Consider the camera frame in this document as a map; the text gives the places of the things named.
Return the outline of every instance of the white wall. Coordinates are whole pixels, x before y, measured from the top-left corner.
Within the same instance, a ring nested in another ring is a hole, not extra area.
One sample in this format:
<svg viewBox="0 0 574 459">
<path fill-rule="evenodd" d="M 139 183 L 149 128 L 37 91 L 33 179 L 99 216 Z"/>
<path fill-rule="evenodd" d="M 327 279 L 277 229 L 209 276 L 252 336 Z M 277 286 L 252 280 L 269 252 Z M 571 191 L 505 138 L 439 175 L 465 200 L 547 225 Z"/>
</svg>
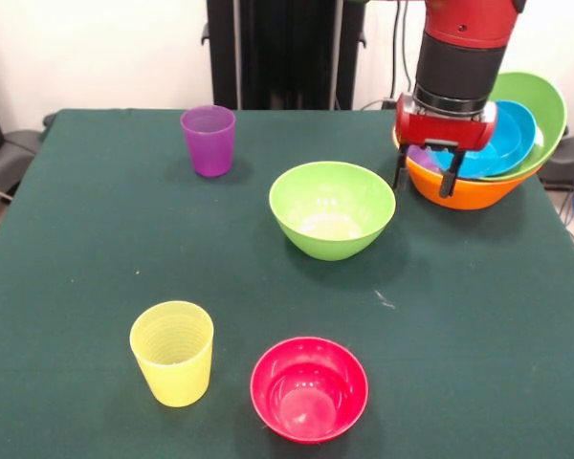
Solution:
<svg viewBox="0 0 574 459">
<path fill-rule="evenodd" d="M 416 67 L 423 2 L 408 6 L 407 56 Z M 395 4 L 371 2 L 355 107 L 388 95 Z M 212 101 L 205 0 L 0 0 L 0 120 L 39 128 L 62 107 L 183 108 Z M 556 82 L 574 132 L 574 2 L 529 0 L 503 69 Z M 398 71 L 398 91 L 406 89 Z"/>
<path fill-rule="evenodd" d="M 0 0 L 0 121 L 212 102 L 204 0 Z"/>
</svg>

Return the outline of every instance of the orange bowl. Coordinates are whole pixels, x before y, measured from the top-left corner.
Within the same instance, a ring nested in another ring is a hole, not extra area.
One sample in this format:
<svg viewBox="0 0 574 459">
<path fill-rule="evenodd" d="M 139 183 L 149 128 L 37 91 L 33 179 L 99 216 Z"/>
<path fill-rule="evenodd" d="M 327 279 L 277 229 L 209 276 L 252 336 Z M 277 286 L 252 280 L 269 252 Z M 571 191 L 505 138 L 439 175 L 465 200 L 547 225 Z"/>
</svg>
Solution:
<svg viewBox="0 0 574 459">
<path fill-rule="evenodd" d="M 540 169 L 532 170 L 527 175 L 505 182 L 471 182 L 458 179 L 453 196 L 441 198 L 441 175 L 431 172 L 411 158 L 407 158 L 407 168 L 414 187 L 423 196 L 439 206 L 458 210 L 488 208 L 525 182 L 529 177 L 536 174 Z"/>
</svg>

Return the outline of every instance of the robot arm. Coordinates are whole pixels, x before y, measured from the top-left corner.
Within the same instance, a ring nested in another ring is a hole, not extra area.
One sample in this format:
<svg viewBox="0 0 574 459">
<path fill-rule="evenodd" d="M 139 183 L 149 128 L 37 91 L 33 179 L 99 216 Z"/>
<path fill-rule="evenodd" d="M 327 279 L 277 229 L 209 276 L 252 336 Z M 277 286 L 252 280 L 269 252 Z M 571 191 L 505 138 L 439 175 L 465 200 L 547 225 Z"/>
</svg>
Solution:
<svg viewBox="0 0 574 459">
<path fill-rule="evenodd" d="M 409 146 L 446 148 L 453 161 L 440 195 L 453 194 L 466 151 L 481 150 L 493 134 L 497 109 L 488 98 L 525 1 L 425 0 L 416 84 L 397 104 L 394 187 L 406 182 Z"/>
</svg>

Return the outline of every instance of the plastic cup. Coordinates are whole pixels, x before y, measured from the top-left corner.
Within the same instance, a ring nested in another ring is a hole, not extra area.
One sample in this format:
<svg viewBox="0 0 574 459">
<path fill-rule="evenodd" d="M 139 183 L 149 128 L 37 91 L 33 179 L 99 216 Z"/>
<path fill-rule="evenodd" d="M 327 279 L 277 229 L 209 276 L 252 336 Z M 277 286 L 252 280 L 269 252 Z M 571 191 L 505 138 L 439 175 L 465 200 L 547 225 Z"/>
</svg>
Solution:
<svg viewBox="0 0 574 459">
<path fill-rule="evenodd" d="M 232 167 L 236 116 L 225 107 L 209 105 L 187 110 L 181 127 L 193 169 L 204 177 L 218 177 Z"/>
<path fill-rule="evenodd" d="M 213 334 L 208 313 L 186 301 L 157 304 L 136 319 L 130 347 L 158 402 L 187 406 L 205 394 Z"/>
</svg>

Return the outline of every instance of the green bowl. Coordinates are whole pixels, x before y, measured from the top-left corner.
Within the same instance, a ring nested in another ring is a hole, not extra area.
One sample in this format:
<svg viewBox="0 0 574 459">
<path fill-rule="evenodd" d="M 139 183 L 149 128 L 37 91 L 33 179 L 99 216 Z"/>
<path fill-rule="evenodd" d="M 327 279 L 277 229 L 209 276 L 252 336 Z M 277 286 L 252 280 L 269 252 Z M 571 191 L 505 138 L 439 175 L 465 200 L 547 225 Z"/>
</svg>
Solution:
<svg viewBox="0 0 574 459">
<path fill-rule="evenodd" d="M 536 119 L 538 135 L 525 161 L 503 174 L 479 180 L 502 182 L 540 168 L 557 148 L 567 124 L 567 109 L 559 90 L 540 76 L 509 72 L 497 76 L 490 100 L 513 100 L 525 105 Z"/>
<path fill-rule="evenodd" d="M 391 187 L 374 172 L 322 161 L 284 172 L 270 188 L 270 209 L 300 250 L 343 260 L 369 246 L 395 212 Z"/>
</svg>

